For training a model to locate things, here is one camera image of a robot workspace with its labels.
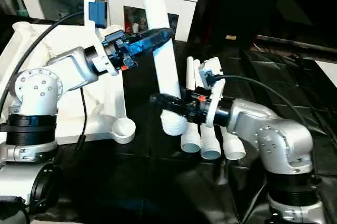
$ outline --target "white plastic stand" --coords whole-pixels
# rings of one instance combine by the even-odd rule
[[[46,30],[49,25],[32,25],[19,22],[13,25],[14,35],[0,56],[0,93],[3,93],[14,67],[29,45]],[[100,30],[102,37],[122,29],[110,26]],[[22,70],[43,66],[48,59],[78,46],[93,45],[92,34],[84,26],[60,25],[51,31],[34,49]],[[130,142],[135,133],[135,123],[128,119],[125,110],[123,77],[104,74],[97,82],[84,87],[88,122],[86,141],[112,138],[119,143]],[[8,97],[1,116],[2,122],[8,116],[8,107],[13,105]],[[84,123],[83,105],[79,90],[67,92],[58,103],[56,139],[59,144],[71,144],[78,140]],[[0,133],[0,142],[5,141],[6,133]]]

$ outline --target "white pipe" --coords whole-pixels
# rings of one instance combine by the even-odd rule
[[[214,128],[200,125],[201,133],[201,156],[204,159],[212,160],[221,156],[221,147],[214,132]]]
[[[246,150],[243,147],[241,140],[227,132],[225,127],[220,127],[221,134],[223,138],[223,151],[225,153],[225,157],[228,160],[239,160],[244,158],[246,155]]]
[[[148,28],[169,28],[165,0],[144,0]],[[178,98],[179,80],[175,64],[172,40],[153,52],[160,93]],[[164,110],[161,114],[165,133],[171,136],[183,134],[187,130],[187,120],[173,112]]]
[[[202,80],[199,74],[200,61],[196,59],[194,61],[194,76],[195,85],[203,87]],[[221,156],[221,147],[214,132],[214,128],[209,128],[206,124],[200,125],[201,133],[201,156],[204,159],[216,159]]]
[[[186,88],[190,90],[195,89],[193,57],[187,58]],[[197,124],[187,123],[187,131],[181,135],[180,146],[183,151],[188,153],[195,153],[200,150],[201,140]]]

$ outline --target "corrugated pipe end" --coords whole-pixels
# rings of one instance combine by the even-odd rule
[[[221,157],[220,143],[215,137],[214,128],[208,128],[205,124],[200,126],[201,132],[201,156],[207,160]]]
[[[170,136],[182,135],[187,130],[187,120],[180,115],[164,110],[160,118],[164,132]]]
[[[201,140],[197,124],[188,123],[187,131],[181,136],[180,147],[187,153],[196,153],[200,150]]]
[[[225,127],[220,127],[222,138],[223,138],[223,151],[225,157],[228,160],[239,160],[246,156],[246,150],[244,149],[243,143],[241,140],[227,132]]]

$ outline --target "white plastic bracket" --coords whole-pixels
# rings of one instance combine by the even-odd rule
[[[212,72],[213,75],[223,75],[221,64],[218,59],[218,57],[213,57],[209,60],[204,61],[201,66],[199,67],[199,74],[201,77],[201,80],[204,84],[204,87],[206,89],[211,89],[212,94],[210,98],[212,99],[209,112],[206,116],[206,126],[213,127],[213,120],[216,112],[217,105],[219,103],[219,100],[222,98],[222,92],[225,87],[225,79],[220,79],[217,82],[215,82],[214,86],[209,86],[206,81],[207,73]]]
[[[89,19],[89,2],[95,2],[95,0],[84,0],[84,26],[87,32],[92,36],[92,42],[98,54],[98,57],[93,59],[93,63],[99,72],[107,70],[112,76],[116,76],[118,70],[112,65],[105,52],[100,30],[95,27],[95,22]]]

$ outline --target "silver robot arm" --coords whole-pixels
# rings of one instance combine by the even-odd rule
[[[184,100],[156,94],[150,101],[189,122],[227,127],[228,133],[254,146],[266,169],[268,201],[278,220],[325,224],[323,204],[315,191],[309,130],[260,104],[242,99],[219,102],[224,83],[214,79],[222,74],[218,58],[205,61],[199,72],[207,89],[187,89]]]

